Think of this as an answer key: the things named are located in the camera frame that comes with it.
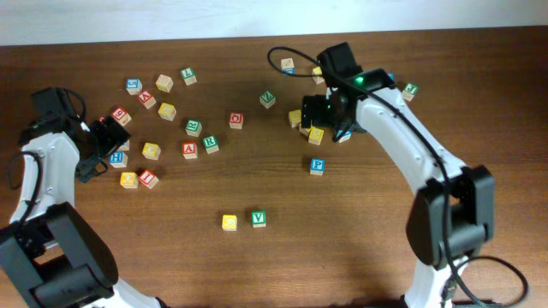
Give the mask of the green V block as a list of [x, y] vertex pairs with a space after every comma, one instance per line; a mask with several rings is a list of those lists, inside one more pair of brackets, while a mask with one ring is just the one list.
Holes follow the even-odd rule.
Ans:
[[252, 212], [252, 225], [254, 228], [263, 228], [266, 226], [266, 213], [264, 210]]

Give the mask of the blue P block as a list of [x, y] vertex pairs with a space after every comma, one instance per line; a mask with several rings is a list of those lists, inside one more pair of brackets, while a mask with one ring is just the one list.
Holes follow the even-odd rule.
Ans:
[[311, 175], [322, 175], [325, 172], [325, 160], [313, 157], [310, 164]]

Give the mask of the yellow C block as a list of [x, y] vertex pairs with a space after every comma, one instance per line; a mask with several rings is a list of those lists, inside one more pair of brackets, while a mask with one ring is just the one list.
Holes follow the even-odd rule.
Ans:
[[222, 216], [222, 229], [223, 231], [236, 231], [237, 230], [237, 216], [225, 214]]

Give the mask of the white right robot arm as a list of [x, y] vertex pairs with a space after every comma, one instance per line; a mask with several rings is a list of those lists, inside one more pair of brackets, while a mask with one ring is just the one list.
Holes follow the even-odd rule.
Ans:
[[401, 307], [453, 307], [457, 289], [469, 293], [462, 272], [494, 233], [494, 179], [490, 171], [468, 167], [422, 125], [403, 91], [381, 68], [365, 71], [346, 43], [320, 52], [327, 92], [305, 96], [302, 123], [333, 127], [333, 139], [367, 132], [402, 172], [414, 202], [406, 235], [417, 264]]

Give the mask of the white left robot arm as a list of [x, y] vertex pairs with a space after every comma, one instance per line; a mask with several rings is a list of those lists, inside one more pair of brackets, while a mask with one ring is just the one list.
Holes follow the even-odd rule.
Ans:
[[76, 93], [48, 87], [33, 93], [39, 118], [21, 132], [20, 199], [1, 230], [1, 267], [30, 307], [154, 307], [120, 278], [109, 247], [75, 208], [74, 185], [130, 138], [112, 117], [91, 125], [72, 104]]

